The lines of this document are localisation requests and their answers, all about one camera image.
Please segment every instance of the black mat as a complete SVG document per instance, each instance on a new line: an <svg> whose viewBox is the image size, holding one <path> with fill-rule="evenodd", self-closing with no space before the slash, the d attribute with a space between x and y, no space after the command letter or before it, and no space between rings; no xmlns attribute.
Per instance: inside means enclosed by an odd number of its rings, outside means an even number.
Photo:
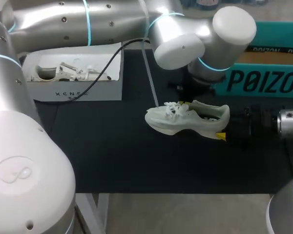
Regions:
<svg viewBox="0 0 293 234"><path fill-rule="evenodd" d="M181 71L160 69L147 53L161 104L178 101L167 89ZM207 104L232 109L260 103L293 107L293 99L215 97ZM154 106L141 51L125 52L123 100L75 102L58 108L52 139L71 161L79 193L206 193L277 192L292 177L289 157L279 140L261 140L243 151L195 132L166 136L148 127L144 115ZM39 106L47 129L55 107Z"/></svg>

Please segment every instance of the cardboard box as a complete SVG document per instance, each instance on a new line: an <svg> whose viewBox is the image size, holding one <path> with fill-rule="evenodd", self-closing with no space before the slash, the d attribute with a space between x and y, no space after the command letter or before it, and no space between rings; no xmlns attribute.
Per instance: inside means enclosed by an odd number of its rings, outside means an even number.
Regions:
<svg viewBox="0 0 293 234"><path fill-rule="evenodd" d="M110 58L121 46L100 45L90 47L61 48L31 53L24 61L22 70L27 80L31 96L40 101L65 101L78 96L96 79L82 81L44 80L38 75L37 66L42 68L57 68L64 62L85 71L88 66L101 72ZM101 79L78 101L122 100L124 52L121 51L110 64Z"/></svg>
<svg viewBox="0 0 293 234"><path fill-rule="evenodd" d="M293 23L258 22L257 34L214 85L217 95L293 98Z"/></svg>

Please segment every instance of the robotic arm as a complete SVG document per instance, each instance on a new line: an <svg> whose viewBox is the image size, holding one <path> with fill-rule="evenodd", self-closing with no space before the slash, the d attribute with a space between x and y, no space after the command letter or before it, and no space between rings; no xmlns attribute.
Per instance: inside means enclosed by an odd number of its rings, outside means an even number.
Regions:
<svg viewBox="0 0 293 234"><path fill-rule="evenodd" d="M233 6L190 19L179 0L0 0L0 234L71 234L74 218L73 169L41 126L18 53L148 37L159 66L188 66L209 85L255 34L254 19Z"/></svg>

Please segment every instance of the teal box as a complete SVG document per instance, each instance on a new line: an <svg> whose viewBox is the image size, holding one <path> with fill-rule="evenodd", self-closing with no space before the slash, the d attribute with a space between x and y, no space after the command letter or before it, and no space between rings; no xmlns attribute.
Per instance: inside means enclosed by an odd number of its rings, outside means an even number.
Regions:
<svg viewBox="0 0 293 234"><path fill-rule="evenodd" d="M256 24L248 51L293 53L293 22ZM217 95L293 98L293 65L236 63L214 89Z"/></svg>

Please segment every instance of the white sneaker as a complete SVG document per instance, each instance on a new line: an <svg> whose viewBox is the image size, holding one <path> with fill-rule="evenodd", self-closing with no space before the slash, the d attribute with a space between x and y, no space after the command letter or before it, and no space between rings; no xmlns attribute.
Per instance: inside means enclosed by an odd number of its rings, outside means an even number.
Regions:
<svg viewBox="0 0 293 234"><path fill-rule="evenodd" d="M147 110L145 120L151 128L166 135L192 129L204 137L219 139L216 133L225 129L230 120L230 108L227 105L210 106L196 100L186 104L164 104Z"/></svg>

